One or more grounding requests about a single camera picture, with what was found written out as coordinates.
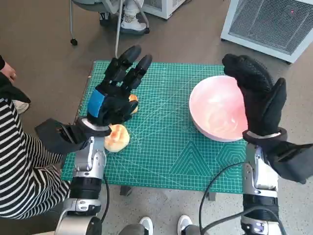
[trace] chair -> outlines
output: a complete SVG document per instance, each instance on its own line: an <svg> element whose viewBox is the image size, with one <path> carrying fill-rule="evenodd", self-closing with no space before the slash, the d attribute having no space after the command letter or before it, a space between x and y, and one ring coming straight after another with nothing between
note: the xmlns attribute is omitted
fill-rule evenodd
<svg viewBox="0 0 313 235"><path fill-rule="evenodd" d="M138 9L140 10L140 13L143 17L143 19L146 22L147 28L145 31L145 34L150 33L149 30L149 21L141 9L140 4L137 2L137 0L133 0ZM116 41L115 41L115 57L118 58L117 52L118 52L118 44L119 44L119 34L120 34L120 27L122 22L122 10L123 10L123 0L69 0L70 2L70 8L69 8L69 14L70 14L70 33L72 36L72 39L70 40L70 43L73 46L76 46L78 44L77 40L74 37L73 33L73 3L80 8L83 8L87 11L94 11L94 12L105 12L106 20L109 19L110 14L118 15L118 22L117 22L117 29L116 29Z"/></svg>

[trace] table leg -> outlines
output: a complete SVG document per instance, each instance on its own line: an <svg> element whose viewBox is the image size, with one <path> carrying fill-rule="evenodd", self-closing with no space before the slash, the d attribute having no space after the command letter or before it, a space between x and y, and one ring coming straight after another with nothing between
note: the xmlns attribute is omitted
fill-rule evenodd
<svg viewBox="0 0 313 235"><path fill-rule="evenodd" d="M132 191L133 191L132 187L130 187L128 185L121 185L119 195L129 196L132 193Z"/></svg>
<svg viewBox="0 0 313 235"><path fill-rule="evenodd" d="M215 202L216 193L215 193L215 192L208 192L208 193L206 194L206 198L207 198L209 201Z"/></svg>

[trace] white appliance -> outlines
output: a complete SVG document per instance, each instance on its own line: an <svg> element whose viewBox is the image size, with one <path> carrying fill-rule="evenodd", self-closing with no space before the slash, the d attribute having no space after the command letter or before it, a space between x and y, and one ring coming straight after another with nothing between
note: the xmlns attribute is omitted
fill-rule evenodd
<svg viewBox="0 0 313 235"><path fill-rule="evenodd" d="M313 0L231 0L221 40L294 63L313 41Z"/></svg>
<svg viewBox="0 0 313 235"><path fill-rule="evenodd" d="M144 12L167 20L185 1L186 0L145 0L142 9Z"/></svg>

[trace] table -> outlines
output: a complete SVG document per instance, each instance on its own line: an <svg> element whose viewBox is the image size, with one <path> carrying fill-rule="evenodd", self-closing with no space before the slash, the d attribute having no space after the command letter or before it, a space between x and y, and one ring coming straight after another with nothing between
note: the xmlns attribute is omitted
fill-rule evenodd
<svg viewBox="0 0 313 235"><path fill-rule="evenodd" d="M90 95L104 78L108 64L93 63L79 115L86 115ZM139 110L125 123L131 141L121 152L107 153L109 183L204 191L220 170L242 162L244 140L222 143L206 138L194 127L188 109L194 86L221 74L223 66L219 65L152 63L134 91ZM64 180L72 178L74 158L75 153L67 156ZM236 166L225 172L210 191L242 193L242 168Z"/></svg>

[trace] striped shirt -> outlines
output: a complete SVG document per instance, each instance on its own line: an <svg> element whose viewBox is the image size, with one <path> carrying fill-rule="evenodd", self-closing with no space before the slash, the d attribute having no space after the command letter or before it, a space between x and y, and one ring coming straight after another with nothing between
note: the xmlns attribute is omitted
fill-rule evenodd
<svg viewBox="0 0 313 235"><path fill-rule="evenodd" d="M25 219L63 202L69 182L54 166L61 161L23 132L13 103L0 98L0 216Z"/></svg>

